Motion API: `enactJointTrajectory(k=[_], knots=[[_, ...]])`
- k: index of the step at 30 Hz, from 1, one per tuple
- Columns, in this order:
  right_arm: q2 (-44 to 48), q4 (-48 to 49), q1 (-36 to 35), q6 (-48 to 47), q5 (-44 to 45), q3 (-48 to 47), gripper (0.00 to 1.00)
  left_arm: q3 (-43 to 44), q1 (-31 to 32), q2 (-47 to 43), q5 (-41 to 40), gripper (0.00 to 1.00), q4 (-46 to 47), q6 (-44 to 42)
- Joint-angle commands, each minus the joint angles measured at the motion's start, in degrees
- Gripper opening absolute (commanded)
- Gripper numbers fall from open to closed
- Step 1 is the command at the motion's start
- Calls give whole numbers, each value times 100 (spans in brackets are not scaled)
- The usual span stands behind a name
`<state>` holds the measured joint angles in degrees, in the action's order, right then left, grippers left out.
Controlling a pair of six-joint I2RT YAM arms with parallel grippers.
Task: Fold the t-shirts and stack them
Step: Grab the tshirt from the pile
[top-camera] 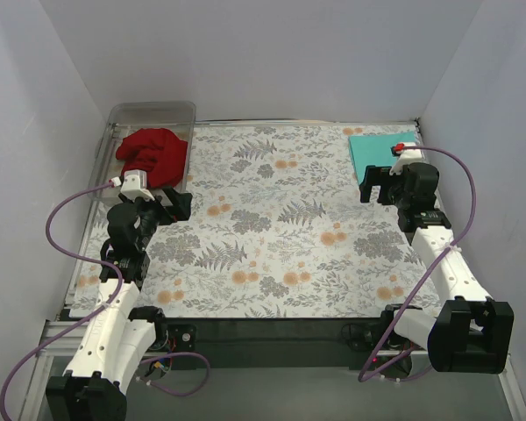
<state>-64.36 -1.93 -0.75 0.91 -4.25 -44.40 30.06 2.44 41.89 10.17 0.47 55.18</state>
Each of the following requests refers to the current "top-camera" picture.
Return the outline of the red t shirt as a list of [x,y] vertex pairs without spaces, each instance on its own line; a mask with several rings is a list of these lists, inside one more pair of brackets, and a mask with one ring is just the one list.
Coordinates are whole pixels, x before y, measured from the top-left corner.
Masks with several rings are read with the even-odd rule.
[[183,178],[188,143],[166,128],[143,128],[123,139],[115,153],[122,175],[143,170],[151,189],[176,187]]

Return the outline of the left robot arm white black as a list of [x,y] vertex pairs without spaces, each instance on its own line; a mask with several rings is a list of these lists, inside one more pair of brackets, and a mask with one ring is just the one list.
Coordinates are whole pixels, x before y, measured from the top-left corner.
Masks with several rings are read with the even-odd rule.
[[123,420],[126,390],[148,348],[166,338],[162,310],[136,307],[150,263],[146,248],[158,227],[187,221],[192,196],[173,188],[160,196],[121,192],[107,213],[108,238],[100,252],[102,272],[86,331],[64,373],[46,385],[55,420]]

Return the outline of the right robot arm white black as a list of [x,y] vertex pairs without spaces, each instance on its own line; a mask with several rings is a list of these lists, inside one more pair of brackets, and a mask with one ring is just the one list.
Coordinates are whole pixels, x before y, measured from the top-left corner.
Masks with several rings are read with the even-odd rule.
[[373,350],[394,336],[426,350],[438,372],[497,375],[506,366],[514,312],[479,284],[455,245],[450,220],[436,206],[438,180],[435,167],[415,162],[398,174],[369,166],[359,185],[361,202],[368,202],[378,187],[378,202],[397,208],[398,225],[426,266],[442,304],[436,317],[413,305],[387,306],[380,327],[372,331]]

